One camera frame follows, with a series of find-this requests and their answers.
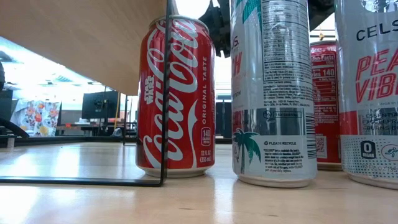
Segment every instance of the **energy drink can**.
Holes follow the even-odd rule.
[[[343,169],[398,189],[398,1],[338,0]]]
[[[335,41],[311,44],[318,169],[341,170]]]
[[[317,160],[307,0],[231,1],[233,169],[304,187]]]

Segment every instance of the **celsius can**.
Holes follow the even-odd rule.
[[[215,162],[215,48],[204,23],[172,16],[168,177],[202,175]],[[136,163],[160,175],[165,18],[141,44]]]
[[[338,0],[343,169],[398,189],[398,1]]]
[[[335,41],[311,44],[318,169],[341,170]]]
[[[231,2],[233,169],[304,187],[317,158],[307,0]]]

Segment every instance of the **aluminum can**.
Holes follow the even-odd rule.
[[[215,48],[196,19],[172,16],[168,177],[204,174],[215,162]],[[136,164],[160,175],[165,18],[141,44]]]
[[[304,187],[317,160],[307,0],[231,1],[233,169]]]
[[[398,189],[398,1],[338,0],[343,169]]]
[[[335,41],[311,44],[318,169],[341,170]]]

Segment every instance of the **nutrition facts label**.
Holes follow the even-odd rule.
[[[338,122],[335,54],[312,56],[316,124]]]
[[[261,0],[261,13],[264,106],[311,106],[307,0]]]

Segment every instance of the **barcode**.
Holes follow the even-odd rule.
[[[305,127],[307,135],[308,159],[316,159],[317,145],[315,144],[315,117],[313,116],[313,113],[305,114]]]

